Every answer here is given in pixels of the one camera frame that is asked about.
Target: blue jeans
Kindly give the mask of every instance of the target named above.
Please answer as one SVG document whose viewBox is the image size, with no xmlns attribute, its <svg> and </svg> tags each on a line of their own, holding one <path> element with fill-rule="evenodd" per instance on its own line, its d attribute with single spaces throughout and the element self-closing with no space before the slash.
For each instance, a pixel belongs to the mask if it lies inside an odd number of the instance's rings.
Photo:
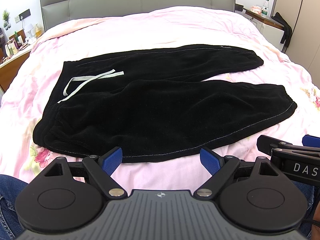
<svg viewBox="0 0 320 240">
<path fill-rule="evenodd" d="M 293 182 L 305 195 L 308 201 L 308 210 L 305 219 L 312 219 L 316 208 L 316 199 L 319 197 L 319 188 L 307 184 Z M 20 233 L 22 228 L 19 224 L 17 214 L 14 210 L 14 202 L 20 191 L 27 183 L 6 175 L 0 175 L 0 239 L 14 239 Z M 301 233 L 310 238 L 311 225 L 302 224 Z"/>
<path fill-rule="evenodd" d="M 14 239 L 22 233 L 14 202 L 26 185 L 19 179 L 0 175 L 0 239 Z"/>
</svg>

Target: pink bedsheet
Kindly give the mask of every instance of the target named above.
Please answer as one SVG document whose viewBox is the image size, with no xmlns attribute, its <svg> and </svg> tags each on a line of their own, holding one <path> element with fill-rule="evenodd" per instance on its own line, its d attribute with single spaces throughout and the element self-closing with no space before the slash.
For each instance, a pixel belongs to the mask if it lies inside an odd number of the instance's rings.
<svg viewBox="0 0 320 240">
<path fill-rule="evenodd" d="M 282 84 L 298 104 L 289 119 L 235 144 L 215 149 L 217 153 L 254 161 L 262 155 L 255 146 L 261 134 L 297 145 L 301 145 L 307 133 L 320 136 L 320 92 L 303 67 L 292 63 L 287 55 L 268 43 L 241 15 L 197 7 L 172 7 L 125 17 L 73 20 L 48 30 L 2 97 L 0 173 L 30 182 L 59 156 L 35 145 L 32 131 L 41 119 L 64 61 L 199 43 L 252 49 L 265 63 L 254 70 L 226 73 L 211 79 Z M 67 159 L 78 161 L 68 156 Z M 190 189 L 193 192 L 210 174 L 202 167 L 199 155 L 193 155 L 162 163 L 121 164 L 112 177 L 128 192 L 133 188 Z"/>
</svg>

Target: drawstring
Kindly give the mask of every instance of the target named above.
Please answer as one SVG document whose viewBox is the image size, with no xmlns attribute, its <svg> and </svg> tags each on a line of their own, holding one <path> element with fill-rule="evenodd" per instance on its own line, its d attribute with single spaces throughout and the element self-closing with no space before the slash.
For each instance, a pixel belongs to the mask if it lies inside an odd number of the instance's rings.
<svg viewBox="0 0 320 240">
<path fill-rule="evenodd" d="M 68 97 L 60 100 L 58 102 L 58 104 L 62 101 L 66 101 L 68 100 L 69 98 L 71 98 L 73 95 L 75 95 L 82 87 L 84 87 L 87 83 L 89 83 L 90 81 L 92 80 L 95 80 L 95 79 L 102 79 L 102 78 L 109 78 L 109 77 L 116 77 L 116 76 L 121 76 L 121 75 L 124 75 L 124 72 L 121 71 L 121 72 L 116 72 L 116 71 L 113 69 L 113 70 L 110 70 L 108 72 L 105 72 L 105 73 L 102 73 L 102 74 L 99 74 L 97 76 L 82 76 L 82 77 L 73 77 L 70 79 L 70 81 L 68 82 L 68 84 L 66 85 L 66 87 L 64 88 L 63 90 L 63 95 L 64 96 L 67 96 L 67 88 L 68 86 L 70 85 L 71 82 L 73 81 L 85 81 L 83 83 L 81 83 L 77 88 L 76 90 L 74 90 Z"/>
</svg>

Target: metal screw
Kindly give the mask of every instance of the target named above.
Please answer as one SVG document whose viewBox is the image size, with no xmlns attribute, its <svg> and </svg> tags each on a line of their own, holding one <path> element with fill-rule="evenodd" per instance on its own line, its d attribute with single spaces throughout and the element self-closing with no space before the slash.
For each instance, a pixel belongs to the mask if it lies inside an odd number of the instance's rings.
<svg viewBox="0 0 320 240">
<path fill-rule="evenodd" d="M 113 188 L 109 190 L 109 194 L 113 197 L 120 197 L 124 194 L 124 190 L 122 188 Z"/>
<path fill-rule="evenodd" d="M 197 195 L 200 197 L 209 197 L 212 195 L 212 191 L 207 188 L 201 188 L 197 190 Z"/>
</svg>

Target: water bottle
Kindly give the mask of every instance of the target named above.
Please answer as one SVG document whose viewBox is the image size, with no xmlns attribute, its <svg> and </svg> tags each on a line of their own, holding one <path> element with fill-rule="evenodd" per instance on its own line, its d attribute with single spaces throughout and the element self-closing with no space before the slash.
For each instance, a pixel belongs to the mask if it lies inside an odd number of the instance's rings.
<svg viewBox="0 0 320 240">
<path fill-rule="evenodd" d="M 265 0 L 264 4 L 263 4 L 263 7 L 262 7 L 262 12 L 261 12 L 261 15 L 263 17 L 266 17 L 267 14 L 268 14 L 268 9 L 269 9 L 269 0 Z"/>
</svg>

